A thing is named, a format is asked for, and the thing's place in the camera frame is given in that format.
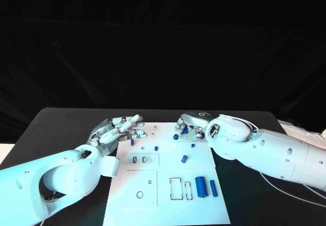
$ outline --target blue cylinder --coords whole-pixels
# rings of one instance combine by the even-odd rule
[[[208,197],[208,189],[207,189],[207,182],[204,177],[196,177],[196,187],[198,187],[198,196],[199,198]]]
[[[185,162],[186,162],[186,159],[188,159],[188,156],[186,156],[186,155],[183,155],[183,157],[182,157],[182,163],[185,163]]]
[[[218,192],[217,192],[217,187],[215,187],[214,180],[211,180],[209,183],[211,183],[211,188],[212,188],[212,196],[218,197]]]

